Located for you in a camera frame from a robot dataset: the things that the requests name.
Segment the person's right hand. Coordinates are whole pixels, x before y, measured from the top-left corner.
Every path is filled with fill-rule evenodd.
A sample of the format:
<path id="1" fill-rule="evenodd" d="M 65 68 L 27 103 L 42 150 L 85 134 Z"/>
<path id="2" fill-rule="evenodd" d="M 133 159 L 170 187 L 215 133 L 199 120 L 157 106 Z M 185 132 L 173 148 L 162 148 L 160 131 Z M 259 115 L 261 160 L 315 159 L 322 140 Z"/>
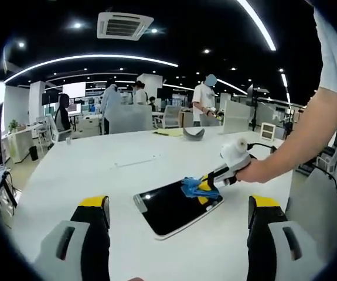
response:
<path id="1" fill-rule="evenodd" d="M 266 183 L 274 177 L 274 172 L 267 160 L 252 159 L 250 164 L 236 173 L 238 181 L 248 183 Z"/>

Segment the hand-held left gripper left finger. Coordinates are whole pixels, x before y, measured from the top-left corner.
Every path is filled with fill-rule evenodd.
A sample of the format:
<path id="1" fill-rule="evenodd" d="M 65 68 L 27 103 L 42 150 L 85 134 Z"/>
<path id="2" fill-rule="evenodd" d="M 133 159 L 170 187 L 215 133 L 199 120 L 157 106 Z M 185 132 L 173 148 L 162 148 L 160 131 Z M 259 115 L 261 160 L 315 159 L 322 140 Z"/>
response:
<path id="1" fill-rule="evenodd" d="M 85 198 L 42 240 L 34 267 L 44 280 L 109 280 L 108 196 Z"/>

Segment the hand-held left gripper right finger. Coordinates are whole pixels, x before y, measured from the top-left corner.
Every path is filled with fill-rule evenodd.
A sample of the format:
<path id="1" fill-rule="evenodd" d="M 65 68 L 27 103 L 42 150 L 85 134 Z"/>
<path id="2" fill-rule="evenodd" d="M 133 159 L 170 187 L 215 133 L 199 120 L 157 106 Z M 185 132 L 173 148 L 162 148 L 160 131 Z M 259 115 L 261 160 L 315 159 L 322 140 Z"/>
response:
<path id="1" fill-rule="evenodd" d="M 312 280 L 323 268 L 316 242 L 273 198 L 249 197 L 247 280 Z"/>

